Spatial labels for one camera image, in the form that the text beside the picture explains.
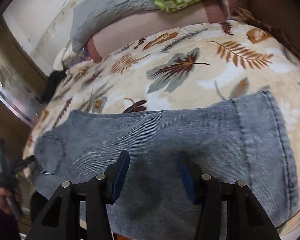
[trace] denim fabric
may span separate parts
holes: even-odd
[[[194,237],[200,206],[186,197],[179,151],[220,181],[245,181],[276,227],[297,211],[295,160],[281,111],[268,91],[194,110],[73,111],[39,138],[35,187],[49,198],[64,180],[80,183],[103,172],[122,150],[130,153],[130,167],[120,198],[107,210],[112,231],[126,237]]]

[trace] person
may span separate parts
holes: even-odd
[[[0,240],[20,240],[18,223],[5,199],[6,196],[12,196],[12,193],[4,188],[0,188]],[[22,196],[19,189],[16,189],[16,200],[22,202]]]

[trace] white wall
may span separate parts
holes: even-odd
[[[13,36],[46,74],[69,41],[73,7],[83,0],[13,0],[3,13]]]

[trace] gray quilted blanket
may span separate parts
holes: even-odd
[[[88,40],[109,24],[140,11],[156,10],[152,0],[85,0],[74,7],[70,40],[78,52]]]

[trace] silver screw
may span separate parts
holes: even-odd
[[[70,186],[70,182],[69,181],[64,181],[62,184],[61,184],[62,187],[69,187]]]
[[[237,183],[240,187],[244,187],[246,185],[244,181],[238,181]]]
[[[204,180],[209,180],[209,179],[211,179],[211,176],[210,176],[209,174],[203,174],[203,175],[202,175],[202,178],[203,178]]]
[[[103,174],[103,173],[100,173],[100,174],[98,174],[97,176],[96,176],[96,179],[97,180],[103,180],[103,179],[105,179],[106,178],[106,176]]]

